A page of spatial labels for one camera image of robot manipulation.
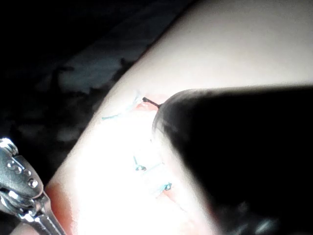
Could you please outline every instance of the metal tool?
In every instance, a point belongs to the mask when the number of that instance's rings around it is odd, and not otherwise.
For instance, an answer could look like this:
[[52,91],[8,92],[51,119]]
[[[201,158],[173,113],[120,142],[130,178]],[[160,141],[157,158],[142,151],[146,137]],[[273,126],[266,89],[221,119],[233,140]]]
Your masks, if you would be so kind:
[[31,225],[40,235],[66,235],[34,168],[10,139],[0,139],[0,210]]

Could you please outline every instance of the pale skin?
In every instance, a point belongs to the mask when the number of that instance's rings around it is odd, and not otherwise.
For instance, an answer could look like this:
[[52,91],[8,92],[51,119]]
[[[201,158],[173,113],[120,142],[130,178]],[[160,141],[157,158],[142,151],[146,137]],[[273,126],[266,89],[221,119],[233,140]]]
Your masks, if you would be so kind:
[[[127,110],[138,91],[162,103],[190,88],[312,84],[312,10],[310,1],[202,1],[191,7],[113,87],[46,186],[66,233],[218,234],[209,205],[194,200],[200,189],[182,183],[185,169],[173,171],[176,186],[157,199],[138,187],[129,150],[140,147],[146,136],[135,133],[151,130],[155,111],[102,118]],[[178,161],[172,150],[151,151],[164,162]],[[19,225],[12,234],[37,233]]]

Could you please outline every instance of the dark object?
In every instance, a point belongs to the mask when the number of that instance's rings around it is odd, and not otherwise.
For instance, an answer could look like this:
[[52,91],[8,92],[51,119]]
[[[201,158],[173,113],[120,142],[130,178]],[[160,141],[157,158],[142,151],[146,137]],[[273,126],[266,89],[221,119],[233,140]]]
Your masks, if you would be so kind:
[[313,87],[187,90],[163,103],[153,129],[226,234],[312,233],[312,101]]

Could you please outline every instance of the skin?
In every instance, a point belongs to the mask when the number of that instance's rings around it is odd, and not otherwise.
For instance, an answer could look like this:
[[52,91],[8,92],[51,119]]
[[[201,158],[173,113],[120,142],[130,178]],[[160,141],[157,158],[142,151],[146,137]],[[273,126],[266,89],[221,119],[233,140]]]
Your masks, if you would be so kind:
[[[137,91],[162,103],[191,88],[312,84],[312,10],[309,0],[193,5],[113,87],[47,185],[66,233],[218,234],[185,169],[169,167],[175,187],[156,200],[138,186],[132,151],[147,140],[156,111],[128,107]],[[125,110],[123,118],[102,120]],[[166,138],[153,140],[150,153],[178,165]],[[20,225],[12,234],[36,232]]]

